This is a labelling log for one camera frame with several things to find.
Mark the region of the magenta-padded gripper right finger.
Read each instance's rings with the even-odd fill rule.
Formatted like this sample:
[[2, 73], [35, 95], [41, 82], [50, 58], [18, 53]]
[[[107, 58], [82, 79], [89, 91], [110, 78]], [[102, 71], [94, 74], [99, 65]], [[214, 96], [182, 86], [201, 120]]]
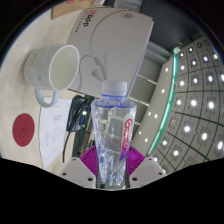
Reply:
[[145, 157], [131, 147], [126, 158], [125, 184], [127, 188], [140, 188], [166, 176], [153, 157]]

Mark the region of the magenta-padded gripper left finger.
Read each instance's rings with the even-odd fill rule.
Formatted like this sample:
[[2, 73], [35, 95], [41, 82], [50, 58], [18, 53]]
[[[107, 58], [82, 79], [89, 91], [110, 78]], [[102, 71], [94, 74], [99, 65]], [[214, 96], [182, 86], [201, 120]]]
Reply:
[[95, 189], [98, 181], [96, 147], [91, 147], [80, 157], [72, 157], [59, 172], [59, 176], [78, 186]]

